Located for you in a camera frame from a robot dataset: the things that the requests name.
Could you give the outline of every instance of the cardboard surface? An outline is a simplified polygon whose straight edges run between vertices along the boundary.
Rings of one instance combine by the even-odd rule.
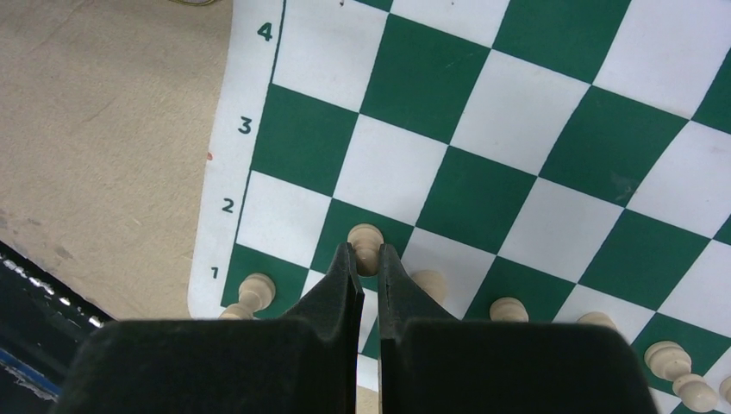
[[[116,318],[188,317],[231,2],[0,11],[0,239]]]

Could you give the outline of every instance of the chess pawn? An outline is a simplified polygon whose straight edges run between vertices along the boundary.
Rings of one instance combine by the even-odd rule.
[[[411,275],[414,282],[437,304],[442,305],[447,297],[447,281],[435,270],[421,270]]]
[[[384,244],[384,235],[371,224],[358,224],[347,234],[347,242],[353,245],[356,267],[361,276],[378,273],[378,250]]]
[[[705,379],[690,373],[690,355],[677,343],[654,343],[645,352],[645,363],[654,375],[672,381],[672,391],[692,411],[708,412],[718,404],[718,395]]]
[[[266,309],[274,300],[274,282],[262,273],[252,273],[239,285],[239,302],[231,304],[221,319],[253,319],[254,312]]]
[[[681,375],[672,382],[672,391],[691,411],[709,412],[718,405],[718,394],[702,376],[694,373]]]
[[[528,312],[516,298],[499,298],[490,306],[490,320],[499,322],[527,322]]]
[[[726,378],[718,388],[721,396],[731,404],[731,377]]]
[[[603,326],[609,329],[617,330],[614,321],[609,315],[602,312],[589,312],[586,315],[580,317],[578,323],[588,323],[591,325]]]

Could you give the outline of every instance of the white square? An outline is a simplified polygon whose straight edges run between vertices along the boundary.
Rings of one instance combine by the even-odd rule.
[[[302,293],[299,295],[300,298],[303,298],[304,295],[307,294],[307,292],[311,291],[315,285],[320,283],[320,280],[322,280],[325,277],[323,273],[316,272],[312,269],[307,272],[307,279],[304,280],[304,286],[302,286]]]
[[[658,312],[731,337],[731,246],[712,240]]]
[[[358,354],[358,372],[356,382],[358,386],[378,392],[378,360]]]
[[[370,289],[363,289],[363,312],[360,314],[360,333],[358,336],[358,352],[363,352],[368,336],[378,318],[378,293]]]
[[[653,396],[659,414],[670,414],[680,405],[680,398],[667,392],[650,388],[650,395]]]
[[[390,12],[430,28],[492,47],[509,0],[394,0]]]
[[[731,214],[731,135],[688,122],[627,208],[713,237]]]
[[[726,353],[713,364],[713,367],[703,377],[711,388],[718,391],[721,383],[726,378],[731,377],[731,348],[726,350]],[[731,404],[723,396],[719,398],[719,401],[715,410],[731,414]]]
[[[731,47],[728,0],[633,0],[594,85],[689,118]]]
[[[357,112],[387,16],[358,2],[290,0],[274,83]]]
[[[589,312],[607,314],[628,343],[632,343],[637,338],[637,335],[655,314],[653,310],[643,308],[638,304],[615,298],[586,286],[575,285],[553,321],[575,323]]]
[[[417,228],[411,234],[401,263],[409,275],[420,270],[440,272],[447,281],[444,309],[461,319],[494,260],[494,254]]]
[[[578,282],[622,207],[537,179],[498,255]]]
[[[415,224],[447,145],[359,116],[334,198]]]
[[[236,242],[309,267],[330,198],[252,171]]]
[[[451,145],[538,175],[589,85],[490,51]]]

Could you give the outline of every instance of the number 4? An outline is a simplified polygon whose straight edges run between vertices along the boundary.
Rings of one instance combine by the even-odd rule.
[[[272,38],[272,24],[264,23],[264,25],[256,31],[256,34],[266,39],[266,41],[269,41]]]

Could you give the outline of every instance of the chessboard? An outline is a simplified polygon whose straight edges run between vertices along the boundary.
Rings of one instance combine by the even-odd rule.
[[[486,319],[609,315],[641,358],[680,344],[731,375],[731,2],[234,1],[189,308],[241,281],[276,317],[358,223],[444,308]],[[377,281],[359,384],[378,389]],[[662,412],[671,383],[642,364]],[[719,412],[731,413],[721,402]]]

